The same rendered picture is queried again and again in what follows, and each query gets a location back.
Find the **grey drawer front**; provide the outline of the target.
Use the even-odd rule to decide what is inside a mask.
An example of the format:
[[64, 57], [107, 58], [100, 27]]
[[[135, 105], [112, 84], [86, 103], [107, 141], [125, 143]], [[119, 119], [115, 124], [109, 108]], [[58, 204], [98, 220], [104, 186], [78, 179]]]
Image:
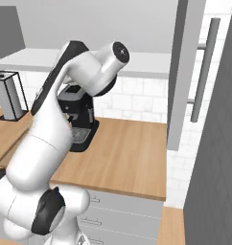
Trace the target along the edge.
[[155, 239], [120, 234], [106, 231], [104, 229], [91, 228], [86, 225], [80, 225], [80, 228], [87, 237], [100, 239], [104, 242], [104, 245], [157, 245], [157, 241]]
[[90, 205], [93, 207], [118, 212], [140, 214], [149, 217], [160, 218], [162, 216], [162, 201], [96, 191], [91, 189], [88, 192], [90, 194], [90, 199], [96, 197], [101, 200], [100, 203], [90, 202]]
[[[81, 222], [81, 218], [99, 220], [102, 226], [90, 225]], [[160, 219], [140, 214], [118, 212], [103, 208], [89, 207], [88, 210], [78, 218], [81, 225], [90, 225], [93, 228], [106, 229], [121, 234], [136, 235], [143, 238], [157, 239]]]

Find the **black coffee machine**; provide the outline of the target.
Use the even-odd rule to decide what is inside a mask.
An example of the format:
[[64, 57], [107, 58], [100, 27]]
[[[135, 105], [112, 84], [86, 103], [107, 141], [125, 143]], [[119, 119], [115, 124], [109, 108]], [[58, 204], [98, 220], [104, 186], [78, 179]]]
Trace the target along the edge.
[[72, 124], [73, 143], [70, 151], [84, 152], [99, 127], [94, 116], [93, 98], [79, 85], [67, 85], [58, 94], [58, 103]]

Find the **grey open cabinet door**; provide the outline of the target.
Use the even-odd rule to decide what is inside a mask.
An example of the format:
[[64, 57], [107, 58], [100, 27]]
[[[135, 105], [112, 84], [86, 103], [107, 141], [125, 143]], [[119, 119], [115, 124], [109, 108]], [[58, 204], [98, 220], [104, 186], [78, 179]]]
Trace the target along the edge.
[[168, 150], [179, 149], [205, 3], [177, 1], [168, 84]]

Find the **dark grey fridge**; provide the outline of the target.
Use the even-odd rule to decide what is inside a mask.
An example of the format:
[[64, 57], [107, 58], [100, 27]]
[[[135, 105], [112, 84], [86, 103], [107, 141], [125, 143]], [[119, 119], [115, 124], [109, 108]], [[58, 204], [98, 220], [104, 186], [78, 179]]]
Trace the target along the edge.
[[186, 245], [232, 245], [232, 15], [183, 215]]

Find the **grey wall cabinet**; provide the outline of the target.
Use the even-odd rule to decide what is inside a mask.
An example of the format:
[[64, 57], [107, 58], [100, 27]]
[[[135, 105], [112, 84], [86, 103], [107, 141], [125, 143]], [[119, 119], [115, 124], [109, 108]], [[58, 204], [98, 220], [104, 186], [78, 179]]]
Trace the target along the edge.
[[15, 6], [25, 48], [0, 69], [48, 72], [67, 41], [95, 52], [114, 41], [130, 52], [123, 77], [169, 76], [177, 0], [0, 0]]

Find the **dark grey cabinet side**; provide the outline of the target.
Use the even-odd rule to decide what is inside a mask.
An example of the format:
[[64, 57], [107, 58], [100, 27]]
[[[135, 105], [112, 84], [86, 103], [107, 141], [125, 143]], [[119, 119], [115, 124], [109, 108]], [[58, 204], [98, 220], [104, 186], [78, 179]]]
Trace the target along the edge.
[[15, 6], [0, 6], [0, 59], [25, 48]]

